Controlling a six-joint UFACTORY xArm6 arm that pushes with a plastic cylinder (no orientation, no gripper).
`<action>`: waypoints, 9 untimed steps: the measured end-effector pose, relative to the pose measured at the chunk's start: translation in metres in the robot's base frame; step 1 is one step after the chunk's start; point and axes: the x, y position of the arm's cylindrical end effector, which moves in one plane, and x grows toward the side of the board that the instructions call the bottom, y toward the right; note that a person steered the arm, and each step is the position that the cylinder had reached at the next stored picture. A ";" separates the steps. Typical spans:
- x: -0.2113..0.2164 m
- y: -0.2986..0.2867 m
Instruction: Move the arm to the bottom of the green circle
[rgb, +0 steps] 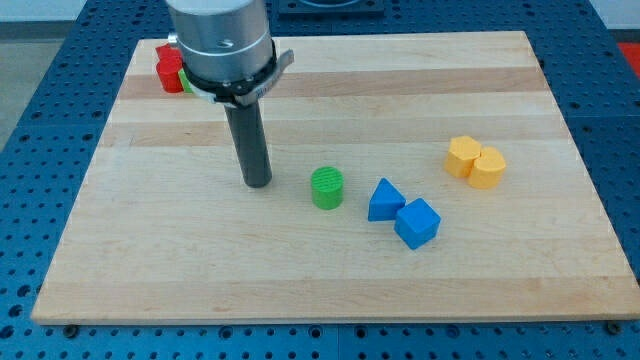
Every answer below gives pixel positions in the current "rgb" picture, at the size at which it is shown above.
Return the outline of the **green block behind arm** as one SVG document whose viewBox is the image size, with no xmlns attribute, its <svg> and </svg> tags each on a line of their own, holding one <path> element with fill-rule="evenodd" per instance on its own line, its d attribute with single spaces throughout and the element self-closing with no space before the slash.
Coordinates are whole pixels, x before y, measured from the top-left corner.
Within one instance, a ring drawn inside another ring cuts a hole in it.
<svg viewBox="0 0 640 360">
<path fill-rule="evenodd" d="M 178 71 L 179 80 L 185 93 L 192 93 L 191 84 L 183 68 Z"/>
</svg>

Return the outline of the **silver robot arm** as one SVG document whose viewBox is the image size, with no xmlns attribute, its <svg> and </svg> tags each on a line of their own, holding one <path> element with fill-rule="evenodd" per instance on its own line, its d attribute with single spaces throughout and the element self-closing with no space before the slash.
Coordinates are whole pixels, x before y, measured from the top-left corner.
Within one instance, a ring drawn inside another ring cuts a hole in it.
<svg viewBox="0 0 640 360">
<path fill-rule="evenodd" d="M 262 0 L 167 0 L 181 52 L 197 95 L 212 103 L 247 107 L 265 96 L 294 62 L 276 50 Z"/>
</svg>

